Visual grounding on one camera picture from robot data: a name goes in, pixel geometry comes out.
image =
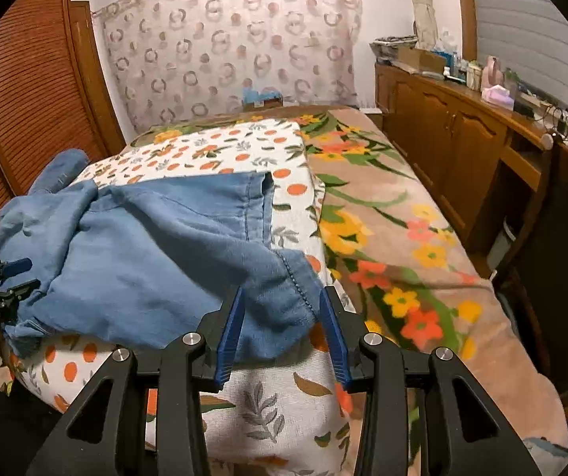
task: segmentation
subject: yellow flower print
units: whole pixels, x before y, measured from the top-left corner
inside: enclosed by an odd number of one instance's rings
[[[365,321],[365,326],[369,332],[375,332],[378,334],[383,334],[383,329],[378,325],[376,321]]]
[[[456,237],[453,232],[445,231],[443,229],[438,229],[436,233],[438,235],[438,239],[444,243],[446,243],[450,247],[456,246]]]
[[[178,136],[181,136],[181,135],[182,135],[182,131],[179,131],[179,130],[159,132],[154,137],[154,144],[162,143],[163,141],[167,141],[168,139],[178,138]]]
[[[392,307],[392,316],[401,319],[412,308],[420,307],[420,302],[416,299],[417,295],[416,292],[403,292],[395,286],[391,292],[384,295],[383,302]]]
[[[319,223],[321,239],[329,249],[338,254],[354,254],[367,245],[367,237],[373,232],[353,214],[339,209],[335,214],[343,221],[333,223],[322,219]]]
[[[465,340],[465,343],[462,346],[462,349],[460,349],[460,359],[462,359],[462,361],[467,361],[470,360],[471,358],[473,358],[473,356],[475,356],[475,351],[477,350],[477,347],[475,345],[475,340],[471,337],[468,337]]]
[[[312,154],[315,159],[321,159],[322,161],[345,161],[345,157],[341,154],[335,154],[334,152],[324,152],[322,154]]]
[[[438,217],[438,214],[433,210],[433,208],[425,203],[414,204],[411,207],[411,211],[418,218],[429,220],[429,222],[435,220]]]
[[[457,305],[457,316],[461,319],[470,322],[471,324],[475,324],[477,319],[480,318],[482,314],[482,307],[473,301],[463,301],[459,305]]]
[[[332,132],[324,132],[319,136],[315,136],[315,139],[320,143],[329,143],[335,138],[335,135]]]
[[[301,116],[302,120],[307,121],[308,123],[318,123],[319,121],[321,121],[318,118],[315,118],[313,115],[311,114],[305,114]]]
[[[341,130],[344,134],[347,134],[348,132],[361,132],[360,127],[341,127]]]
[[[345,152],[343,152],[344,154],[367,154],[368,149],[365,148],[364,146],[353,146],[352,148],[349,148],[348,150],[346,150]]]
[[[447,265],[447,251],[444,247],[423,244],[412,255],[423,268],[443,268]]]

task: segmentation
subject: white curtain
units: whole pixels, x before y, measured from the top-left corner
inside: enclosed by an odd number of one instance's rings
[[[438,26],[434,12],[433,0],[412,0],[414,6],[414,19],[416,20],[416,33],[418,34],[418,48],[430,50],[434,48],[438,39]]]
[[[241,109],[243,87],[356,103],[361,0],[120,0],[101,9],[137,132]]]

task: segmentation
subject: blue gripper pad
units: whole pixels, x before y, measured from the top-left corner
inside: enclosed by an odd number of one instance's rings
[[[239,288],[233,299],[231,311],[229,311],[229,318],[224,327],[216,353],[217,359],[213,381],[220,387],[229,381],[231,377],[231,369],[233,368],[235,350],[237,349],[237,342],[240,338],[242,323],[244,322],[245,310],[244,291],[242,288]]]
[[[2,278],[8,279],[20,273],[28,272],[33,267],[33,262],[27,257],[6,263],[2,267]]]
[[[341,301],[337,299],[336,305],[343,307]],[[324,288],[319,296],[319,318],[326,335],[327,347],[330,351],[332,366],[335,370],[337,381],[343,385],[345,391],[348,390],[352,382],[352,375],[348,366],[348,349],[343,339],[343,333],[339,326],[337,314],[333,308],[327,289]]]

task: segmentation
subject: blue fabric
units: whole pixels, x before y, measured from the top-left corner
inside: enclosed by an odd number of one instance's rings
[[[89,164],[90,159],[83,150],[71,148],[60,152],[37,176],[28,195],[43,191],[56,194],[74,181]]]
[[[235,359],[279,356],[315,323],[321,283],[302,252],[269,249],[272,192],[270,174],[233,173],[101,190],[83,181],[12,199],[0,259],[29,257],[33,268],[3,288],[41,281],[5,326],[13,350],[27,355],[63,331],[162,348],[241,284]]]

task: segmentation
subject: pink bottle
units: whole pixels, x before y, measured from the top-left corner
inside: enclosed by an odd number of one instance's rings
[[[486,59],[486,67],[482,70],[482,86],[485,90],[494,85],[504,84],[504,74],[500,69],[499,59],[489,55]]]

